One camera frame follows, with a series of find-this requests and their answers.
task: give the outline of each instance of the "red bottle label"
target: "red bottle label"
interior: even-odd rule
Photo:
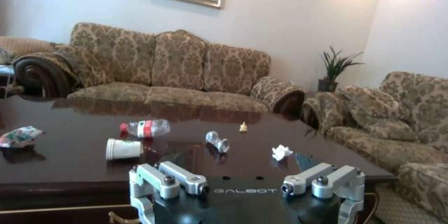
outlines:
[[[140,121],[138,127],[138,137],[152,137],[152,121]]]

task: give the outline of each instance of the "sofa backrest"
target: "sofa backrest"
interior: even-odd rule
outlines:
[[[207,42],[184,30],[156,37],[152,85],[204,89]]]
[[[151,35],[79,23],[72,46],[92,51],[115,81],[250,95],[270,74],[267,53],[211,44],[184,30]]]
[[[95,53],[115,81],[151,85],[155,35],[79,23],[74,27],[70,43]]]
[[[448,79],[392,72],[380,89],[411,109],[411,124],[420,140],[448,153]]]
[[[270,74],[271,57],[267,53],[210,44],[206,56],[206,91],[250,95],[258,80]]]

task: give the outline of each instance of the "plant pot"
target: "plant pot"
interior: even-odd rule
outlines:
[[[338,84],[339,83],[335,82],[335,81],[320,79],[319,80],[318,91],[320,91],[320,92],[335,92]]]

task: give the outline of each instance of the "bottle cap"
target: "bottle cap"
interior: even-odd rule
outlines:
[[[120,124],[120,132],[128,132],[128,124],[126,123]]]

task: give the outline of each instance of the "green leaves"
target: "green leaves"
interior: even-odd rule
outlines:
[[[363,54],[363,52],[359,52],[358,54],[352,54],[347,57],[339,57],[339,54],[343,52],[343,50],[335,51],[334,47],[330,46],[332,55],[324,51],[324,55],[320,55],[326,68],[327,68],[327,76],[326,79],[330,81],[336,81],[338,76],[344,72],[346,68],[354,65],[364,64],[362,62],[354,62],[355,58]]]

